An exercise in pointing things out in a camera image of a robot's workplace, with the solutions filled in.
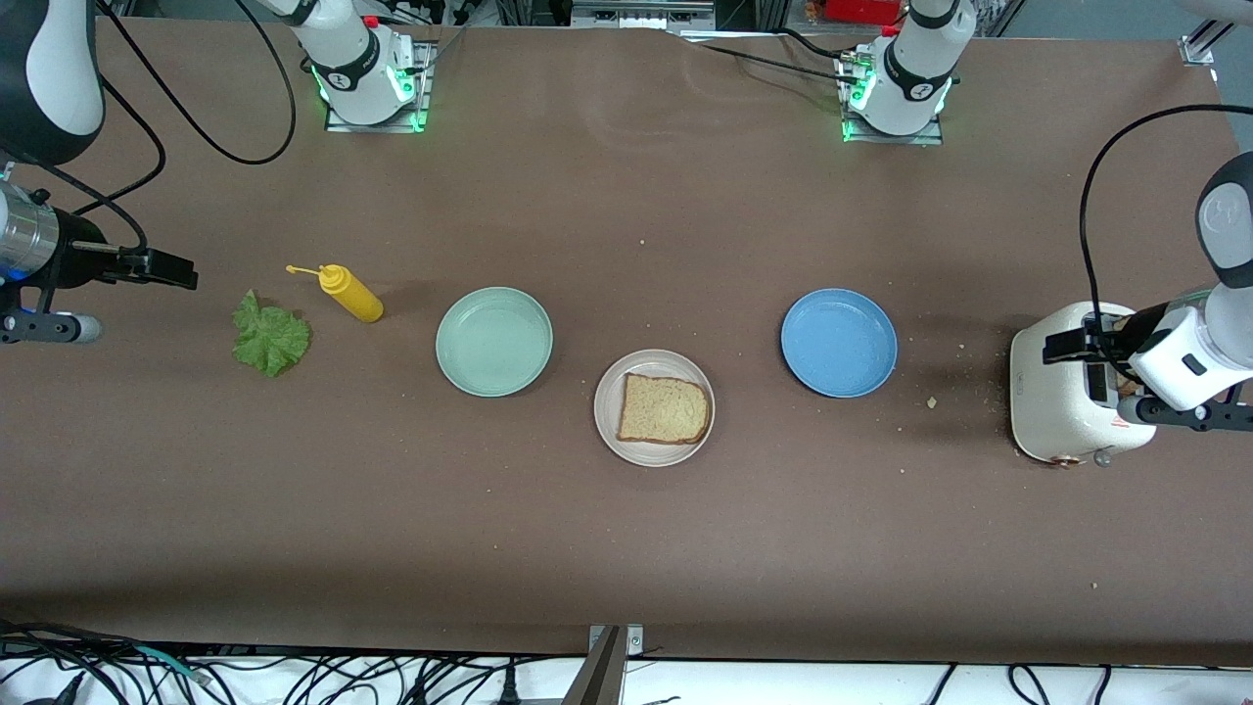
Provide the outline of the yellow squeeze bottle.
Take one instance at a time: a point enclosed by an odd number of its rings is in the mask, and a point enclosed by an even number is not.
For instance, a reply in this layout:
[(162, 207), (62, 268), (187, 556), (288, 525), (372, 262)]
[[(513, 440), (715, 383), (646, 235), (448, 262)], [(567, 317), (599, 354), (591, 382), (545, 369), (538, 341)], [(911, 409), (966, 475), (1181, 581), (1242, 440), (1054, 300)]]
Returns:
[(291, 275), (315, 275), (320, 289), (363, 324), (373, 324), (385, 316), (385, 306), (378, 296), (375, 296), (345, 265), (323, 264), (316, 269), (286, 265), (284, 269)]

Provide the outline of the blue plate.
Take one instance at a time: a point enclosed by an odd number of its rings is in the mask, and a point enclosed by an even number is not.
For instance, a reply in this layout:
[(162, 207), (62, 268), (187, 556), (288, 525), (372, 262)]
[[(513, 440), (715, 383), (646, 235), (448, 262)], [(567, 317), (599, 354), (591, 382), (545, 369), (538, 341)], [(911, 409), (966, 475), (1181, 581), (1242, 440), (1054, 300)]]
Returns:
[(898, 341), (880, 304), (856, 291), (827, 287), (801, 296), (787, 309), (781, 353), (794, 378), (812, 392), (855, 399), (891, 378)]

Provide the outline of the mint green plate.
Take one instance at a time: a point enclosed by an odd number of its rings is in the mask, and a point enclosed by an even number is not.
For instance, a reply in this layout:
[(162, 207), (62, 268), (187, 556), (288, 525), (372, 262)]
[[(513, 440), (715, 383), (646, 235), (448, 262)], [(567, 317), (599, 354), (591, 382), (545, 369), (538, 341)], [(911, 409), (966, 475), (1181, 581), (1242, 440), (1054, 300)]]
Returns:
[(502, 398), (544, 373), (554, 348), (548, 311), (514, 287), (482, 287), (444, 313), (435, 354), (444, 378), (461, 392)]

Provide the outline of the beige plate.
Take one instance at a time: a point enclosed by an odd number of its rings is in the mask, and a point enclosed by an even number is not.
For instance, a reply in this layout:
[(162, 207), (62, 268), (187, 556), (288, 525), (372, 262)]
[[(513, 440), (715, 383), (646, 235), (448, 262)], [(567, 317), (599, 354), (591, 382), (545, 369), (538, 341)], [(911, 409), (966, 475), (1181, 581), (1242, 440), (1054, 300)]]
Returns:
[[(652, 378), (688, 379), (700, 384), (713, 403), (713, 416), (703, 441), (697, 445), (667, 446), (616, 440), (615, 435), (619, 421), (621, 421), (624, 376), (629, 373), (647, 374)], [(614, 362), (601, 376), (595, 396), (591, 398), (591, 416), (594, 416), (594, 423), (601, 441), (619, 458), (630, 461), (632, 465), (639, 465), (639, 467), (672, 467), (672, 465), (680, 463), (680, 461), (695, 455), (697, 450), (700, 450), (705, 440), (709, 438), (713, 421), (715, 421), (715, 393), (713, 393), (713, 387), (700, 367), (688, 357), (672, 351), (638, 351)]]

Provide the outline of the white toaster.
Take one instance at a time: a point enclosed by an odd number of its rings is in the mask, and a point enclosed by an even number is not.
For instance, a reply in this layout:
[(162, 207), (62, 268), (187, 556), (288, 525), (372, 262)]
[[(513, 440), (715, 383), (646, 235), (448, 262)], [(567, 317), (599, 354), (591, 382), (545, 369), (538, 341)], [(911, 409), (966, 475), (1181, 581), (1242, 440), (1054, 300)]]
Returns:
[(1091, 303), (1065, 306), (1019, 331), (1007, 349), (1007, 404), (1019, 450), (1050, 465), (1109, 467), (1115, 455), (1149, 445), (1150, 425), (1128, 423), (1109, 384), (1109, 367), (1061, 362), (1042, 364), (1046, 336), (1093, 322)]

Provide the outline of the green lettuce leaf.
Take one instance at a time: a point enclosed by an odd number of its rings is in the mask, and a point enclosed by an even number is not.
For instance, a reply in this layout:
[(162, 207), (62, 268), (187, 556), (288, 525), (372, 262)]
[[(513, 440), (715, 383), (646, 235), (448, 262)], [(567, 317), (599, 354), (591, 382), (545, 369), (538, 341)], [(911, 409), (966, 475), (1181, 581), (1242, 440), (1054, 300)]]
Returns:
[(277, 378), (299, 364), (309, 349), (308, 322), (282, 307), (264, 306), (256, 291), (247, 291), (232, 321), (237, 331), (234, 359), (258, 369), (264, 378)]

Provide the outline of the red box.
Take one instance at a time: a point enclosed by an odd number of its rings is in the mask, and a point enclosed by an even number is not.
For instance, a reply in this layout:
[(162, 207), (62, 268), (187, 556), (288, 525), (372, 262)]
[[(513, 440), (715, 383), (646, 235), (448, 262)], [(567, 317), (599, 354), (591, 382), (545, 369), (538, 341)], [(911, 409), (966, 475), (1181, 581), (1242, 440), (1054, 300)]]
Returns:
[(895, 25), (905, 0), (823, 0), (823, 16), (851, 25)]

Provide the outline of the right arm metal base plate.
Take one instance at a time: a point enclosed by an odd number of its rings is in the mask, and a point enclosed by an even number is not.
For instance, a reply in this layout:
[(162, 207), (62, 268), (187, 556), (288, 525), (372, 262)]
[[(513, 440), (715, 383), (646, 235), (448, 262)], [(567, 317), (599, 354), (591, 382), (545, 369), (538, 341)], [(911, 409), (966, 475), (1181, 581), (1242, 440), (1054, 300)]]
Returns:
[(313, 64), (327, 104), (327, 131), (421, 133), (427, 125), (439, 44), (385, 28), (368, 31), (367, 53), (341, 68)]

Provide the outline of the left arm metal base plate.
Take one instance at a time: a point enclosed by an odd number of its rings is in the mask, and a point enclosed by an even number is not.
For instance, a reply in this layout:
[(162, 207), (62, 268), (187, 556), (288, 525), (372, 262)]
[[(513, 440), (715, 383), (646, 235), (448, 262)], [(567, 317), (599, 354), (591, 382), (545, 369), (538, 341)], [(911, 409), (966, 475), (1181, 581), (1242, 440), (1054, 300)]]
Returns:
[(837, 76), (846, 76), (838, 89), (842, 134), (846, 142), (898, 144), (898, 147), (938, 147), (944, 143), (938, 98), (910, 103), (888, 80), (880, 79), (872, 55), (846, 54), (834, 60)]

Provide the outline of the aluminium frame rail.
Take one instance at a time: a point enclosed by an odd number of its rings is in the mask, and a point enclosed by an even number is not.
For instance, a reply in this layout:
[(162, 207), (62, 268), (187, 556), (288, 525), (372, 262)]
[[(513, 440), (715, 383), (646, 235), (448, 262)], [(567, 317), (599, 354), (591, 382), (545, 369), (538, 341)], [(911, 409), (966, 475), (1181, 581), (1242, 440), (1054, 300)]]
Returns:
[(1235, 23), (1205, 19), (1190, 34), (1179, 39), (1179, 54), (1187, 66), (1212, 66), (1214, 48), (1232, 31)]

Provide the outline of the silver table edge bracket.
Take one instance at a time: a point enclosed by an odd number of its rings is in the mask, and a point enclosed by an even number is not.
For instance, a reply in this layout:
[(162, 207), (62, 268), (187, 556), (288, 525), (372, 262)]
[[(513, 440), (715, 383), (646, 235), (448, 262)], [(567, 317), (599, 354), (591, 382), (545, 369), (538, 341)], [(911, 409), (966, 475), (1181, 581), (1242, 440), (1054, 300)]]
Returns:
[[(609, 629), (604, 624), (594, 624), (589, 629), (589, 642), (586, 642), (586, 651), (591, 652), (596, 646), (596, 642), (601, 637), (601, 634)], [(644, 641), (644, 626), (642, 624), (626, 624), (621, 625), (621, 631), (626, 639), (626, 657), (634, 659), (643, 655), (645, 651)]]

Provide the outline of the silver back frame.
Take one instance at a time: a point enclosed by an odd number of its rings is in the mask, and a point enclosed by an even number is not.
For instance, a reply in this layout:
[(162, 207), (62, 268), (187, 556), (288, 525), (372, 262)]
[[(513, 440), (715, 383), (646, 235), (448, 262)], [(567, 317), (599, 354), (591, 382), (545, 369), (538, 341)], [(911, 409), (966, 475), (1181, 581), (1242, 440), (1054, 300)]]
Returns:
[(715, 31), (715, 0), (570, 0), (571, 28)]

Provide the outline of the dark metal frame strut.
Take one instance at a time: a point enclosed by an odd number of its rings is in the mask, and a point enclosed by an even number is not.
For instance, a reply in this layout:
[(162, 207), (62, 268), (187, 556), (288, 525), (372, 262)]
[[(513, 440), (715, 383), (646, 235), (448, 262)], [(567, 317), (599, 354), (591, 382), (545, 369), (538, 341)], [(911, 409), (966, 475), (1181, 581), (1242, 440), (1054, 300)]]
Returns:
[(621, 705), (621, 682), (632, 647), (621, 625), (591, 629), (589, 652), (560, 705)]

